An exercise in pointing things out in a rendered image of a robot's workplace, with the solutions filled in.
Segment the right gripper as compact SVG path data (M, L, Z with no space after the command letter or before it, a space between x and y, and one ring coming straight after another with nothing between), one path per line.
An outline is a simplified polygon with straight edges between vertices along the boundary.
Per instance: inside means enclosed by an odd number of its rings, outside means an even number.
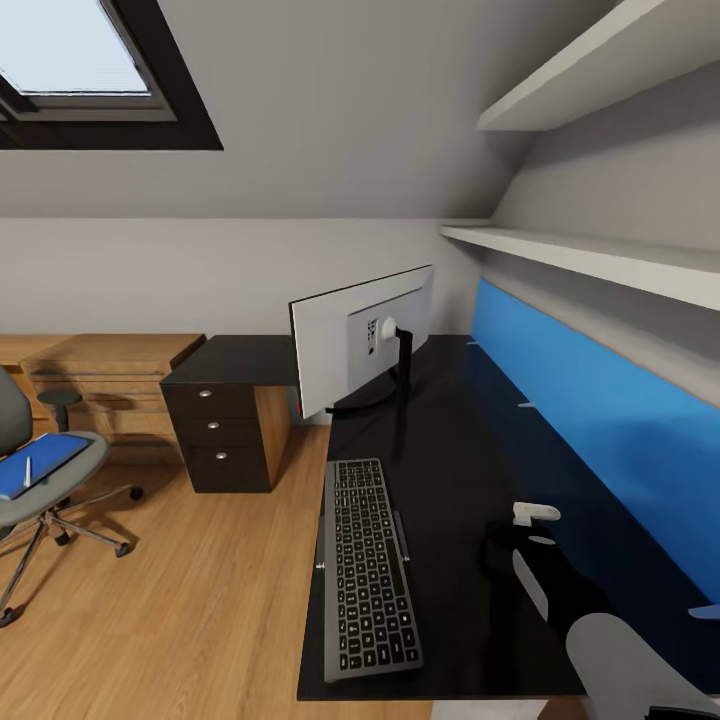
M499 549L506 549L514 553L514 540L518 534L522 532L532 532L532 534L542 534L546 538L552 538L552 533L543 526L520 526L512 524L508 520L495 520L493 523L486 522L486 536L493 539L493 545Z

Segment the keyboard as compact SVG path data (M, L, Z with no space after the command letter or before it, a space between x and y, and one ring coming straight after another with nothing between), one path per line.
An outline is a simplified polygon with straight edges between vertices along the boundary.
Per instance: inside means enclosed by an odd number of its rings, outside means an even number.
M380 460L327 461L324 680L421 668Z

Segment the monitor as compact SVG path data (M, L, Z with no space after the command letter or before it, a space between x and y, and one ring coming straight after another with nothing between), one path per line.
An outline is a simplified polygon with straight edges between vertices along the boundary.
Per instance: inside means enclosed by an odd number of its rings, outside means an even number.
M411 355L428 339L435 265L289 302L299 412L307 418L407 406ZM378 403L333 404L389 370L396 389Z

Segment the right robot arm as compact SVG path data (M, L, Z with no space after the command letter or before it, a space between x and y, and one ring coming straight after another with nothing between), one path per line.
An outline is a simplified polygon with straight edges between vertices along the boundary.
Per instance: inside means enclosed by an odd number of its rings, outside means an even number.
M598 720L720 720L720 701L671 667L613 609L598 583L568 561L552 533L531 519L561 518L550 505L514 502L513 521L486 522L486 536L513 565L572 661Z

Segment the folder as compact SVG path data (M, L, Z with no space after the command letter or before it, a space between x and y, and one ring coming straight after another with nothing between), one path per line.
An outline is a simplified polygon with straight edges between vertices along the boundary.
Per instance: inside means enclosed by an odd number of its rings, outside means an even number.
M0 459L0 498L12 500L78 451L88 440L45 433L10 456ZM30 457L30 486L24 486Z

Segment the notebook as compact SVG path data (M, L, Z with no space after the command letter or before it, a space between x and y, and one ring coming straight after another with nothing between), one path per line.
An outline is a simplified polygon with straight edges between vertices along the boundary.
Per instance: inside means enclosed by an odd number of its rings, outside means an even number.
M408 561L409 554L408 554L407 544L405 541L405 535L404 535L399 511L394 510L392 512L392 519L394 520L394 528L396 530L396 538L398 540L398 548L400 548L400 556L402 556L403 561ZM324 565L325 565L325 534L324 533L325 533L325 518L324 518L324 513L323 513L322 515L318 516L318 532L317 532L317 547L316 547L316 553L317 553L316 568L321 568L321 569L324 569Z

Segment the swivel chair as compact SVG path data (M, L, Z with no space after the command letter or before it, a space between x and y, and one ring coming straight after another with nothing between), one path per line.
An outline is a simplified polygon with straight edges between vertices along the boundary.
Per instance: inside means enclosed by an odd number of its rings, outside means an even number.
M56 406L55 421L58 423L58 435L88 440L88 446L60 464L46 476L27 488L12 500L0 498L0 548L35 532L16 573L2 599L0 599L0 628L17 614L12 607L6 609L18 582L23 576L38 546L49 533L57 545L66 545L70 537L67 529L94 538L115 548L118 558L129 552L129 544L121 543L103 534L88 530L64 520L85 507L98 503L107 497L124 490L131 490L131 498L137 500L143 489L133 487L132 483L101 493L100 495L65 506L79 487L82 487L104 464L110 452L110 443L105 436L91 431L69 431L69 418L66 405L74 405L83 400L77 391L51 389L37 396L40 402ZM18 384L0 366L0 459L10 456L20 447L32 440L33 420L30 400L20 390Z

